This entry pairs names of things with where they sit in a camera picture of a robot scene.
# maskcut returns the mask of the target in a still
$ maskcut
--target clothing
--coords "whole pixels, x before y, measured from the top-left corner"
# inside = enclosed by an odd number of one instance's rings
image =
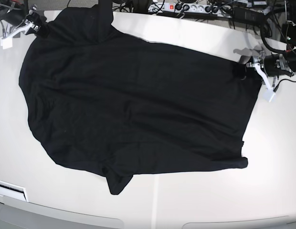
[[[261,86],[237,63],[124,34],[112,2],[67,8],[20,74],[33,136],[63,167],[106,177],[245,168],[243,135]]]

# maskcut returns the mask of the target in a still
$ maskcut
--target vent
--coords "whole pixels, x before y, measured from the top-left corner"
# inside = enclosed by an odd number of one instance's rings
[[[26,189],[18,185],[13,185],[0,180],[0,196],[11,197],[14,199],[28,201]]]

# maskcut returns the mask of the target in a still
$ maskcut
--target table surface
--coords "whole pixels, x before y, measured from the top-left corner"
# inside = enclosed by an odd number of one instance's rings
[[[52,20],[58,13],[45,15]],[[240,58],[238,50],[262,43],[240,31],[161,16],[115,13],[113,26],[149,42],[233,61]],[[243,138],[248,168],[136,175],[120,195],[112,196],[105,178],[56,165],[29,130],[18,78],[34,38],[22,35],[13,48],[0,47],[0,180],[25,187],[31,203],[117,218],[125,228],[137,229],[281,216],[296,221],[296,83],[284,82],[270,104],[262,98],[262,87]]]

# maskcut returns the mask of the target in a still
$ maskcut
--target white table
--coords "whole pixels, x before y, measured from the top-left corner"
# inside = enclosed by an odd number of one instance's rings
[[[58,13],[48,11],[46,17],[52,20]],[[236,49],[262,43],[253,35],[199,22],[128,13],[114,18],[113,26],[122,32],[233,61],[240,58]],[[0,180],[26,187],[31,203],[121,219],[128,229],[281,216],[296,221],[296,83],[284,82],[271,104],[262,98],[262,87],[243,138],[248,168],[137,175],[112,196],[105,178],[56,165],[29,130],[18,77],[34,38],[21,36],[13,48],[0,47]]]

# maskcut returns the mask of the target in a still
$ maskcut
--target white power strip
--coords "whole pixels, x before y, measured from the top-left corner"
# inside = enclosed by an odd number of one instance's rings
[[[210,13],[207,12],[205,9],[209,7],[209,5],[201,5],[196,3],[191,4],[183,4],[188,5],[190,9],[188,11],[184,11],[184,13],[198,13],[198,14],[209,14],[214,15],[217,17],[223,17],[223,18],[230,18],[231,16],[227,13],[222,12],[221,10],[218,10],[216,13]],[[175,10],[176,3],[164,3],[162,7],[162,3],[153,3],[149,9],[148,12],[154,13],[157,12],[161,7],[162,9],[159,12],[172,12],[172,13],[180,13],[180,10]]]

